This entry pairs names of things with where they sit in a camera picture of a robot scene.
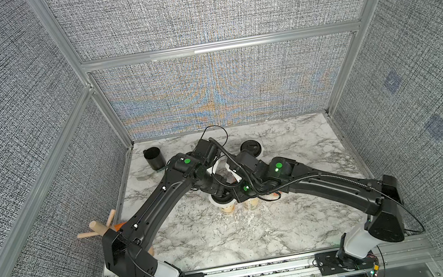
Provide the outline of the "black lid front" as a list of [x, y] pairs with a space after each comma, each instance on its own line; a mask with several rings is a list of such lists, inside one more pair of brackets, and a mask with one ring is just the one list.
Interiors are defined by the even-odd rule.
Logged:
[[263, 152], [263, 147], [259, 141], [246, 140], [241, 144], [240, 151], [246, 151], [254, 157], [259, 157]]

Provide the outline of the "black lid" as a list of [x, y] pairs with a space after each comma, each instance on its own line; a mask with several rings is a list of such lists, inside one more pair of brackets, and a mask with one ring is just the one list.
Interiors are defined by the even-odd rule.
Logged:
[[228, 191], [225, 191], [221, 195], [211, 195], [210, 197], [214, 201], [214, 203], [219, 205], [226, 205], [235, 199], [233, 194]]
[[246, 151], [254, 157], [259, 157], [263, 152], [263, 147], [259, 141], [246, 140], [241, 144], [240, 151]]

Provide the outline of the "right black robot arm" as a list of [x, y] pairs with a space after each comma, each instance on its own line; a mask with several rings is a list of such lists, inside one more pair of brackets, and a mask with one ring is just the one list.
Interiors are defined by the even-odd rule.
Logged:
[[340, 267], [348, 271], [355, 269], [378, 245], [402, 242], [406, 237], [401, 214], [404, 203], [394, 176], [358, 179], [279, 156], [265, 163], [248, 152], [228, 158], [227, 167], [238, 179], [242, 195], [307, 194], [365, 213], [362, 221], [342, 235], [336, 254]]

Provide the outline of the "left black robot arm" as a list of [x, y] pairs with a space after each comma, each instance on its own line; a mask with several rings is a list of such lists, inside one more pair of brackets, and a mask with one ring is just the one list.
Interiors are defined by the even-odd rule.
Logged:
[[141, 208], [118, 231], [108, 229], [102, 235], [105, 266], [118, 277], [183, 277], [172, 264], [158, 261], [149, 254], [161, 225], [179, 200], [191, 189], [210, 195], [224, 192], [208, 170], [222, 152], [214, 139], [200, 140], [187, 154], [173, 156], [164, 176]]

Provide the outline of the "black cylindrical cup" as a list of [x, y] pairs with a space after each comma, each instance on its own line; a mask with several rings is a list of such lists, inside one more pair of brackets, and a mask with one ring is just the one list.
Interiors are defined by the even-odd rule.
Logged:
[[143, 151], [144, 159], [147, 161], [149, 167], [154, 171], [161, 170], [166, 165], [166, 160], [161, 153], [159, 147], [150, 147]]

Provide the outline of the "wooden peg rack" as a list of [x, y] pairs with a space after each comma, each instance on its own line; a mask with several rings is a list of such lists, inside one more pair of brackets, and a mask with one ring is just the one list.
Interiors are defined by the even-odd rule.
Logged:
[[91, 231], [77, 235], [78, 239], [98, 238], [100, 253], [108, 267], [115, 267], [118, 263], [122, 263], [129, 250], [127, 238], [122, 235], [122, 231], [112, 225], [115, 215], [116, 210], [112, 209], [105, 222], [91, 221], [88, 225]]

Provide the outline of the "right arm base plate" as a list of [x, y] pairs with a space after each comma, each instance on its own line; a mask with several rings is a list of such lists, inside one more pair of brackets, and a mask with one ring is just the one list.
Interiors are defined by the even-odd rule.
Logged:
[[343, 255], [337, 256], [337, 251], [329, 251], [315, 254], [314, 263], [322, 276], [358, 271], [378, 270], [379, 261], [376, 256], [368, 256], [363, 259]]

